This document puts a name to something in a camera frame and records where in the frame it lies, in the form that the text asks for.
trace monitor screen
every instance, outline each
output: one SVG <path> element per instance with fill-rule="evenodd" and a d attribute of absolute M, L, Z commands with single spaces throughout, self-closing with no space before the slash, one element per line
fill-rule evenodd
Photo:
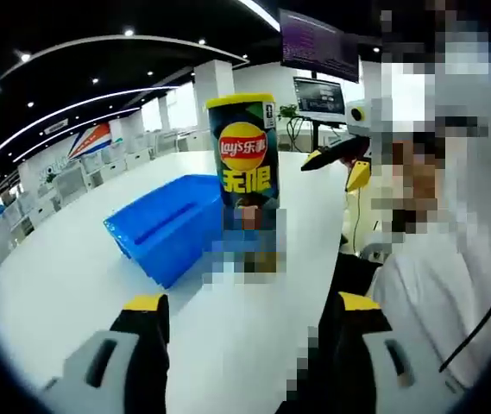
<path fill-rule="evenodd" d="M 324 80 L 294 78 L 299 111 L 345 114 L 341 85 Z"/>
<path fill-rule="evenodd" d="M 280 9 L 283 66 L 307 69 L 358 83 L 354 39 L 311 17 Z"/>

